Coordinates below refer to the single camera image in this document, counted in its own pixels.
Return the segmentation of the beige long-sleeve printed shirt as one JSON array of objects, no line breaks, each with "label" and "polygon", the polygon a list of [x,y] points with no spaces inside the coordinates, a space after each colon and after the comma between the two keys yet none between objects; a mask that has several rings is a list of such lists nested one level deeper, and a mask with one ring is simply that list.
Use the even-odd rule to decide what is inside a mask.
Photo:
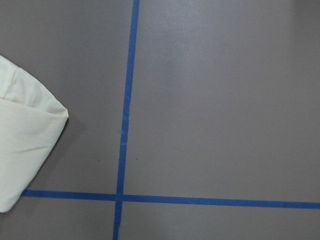
[{"label": "beige long-sleeve printed shirt", "polygon": [[0,58],[0,211],[8,212],[54,148],[68,110],[35,77]]}]

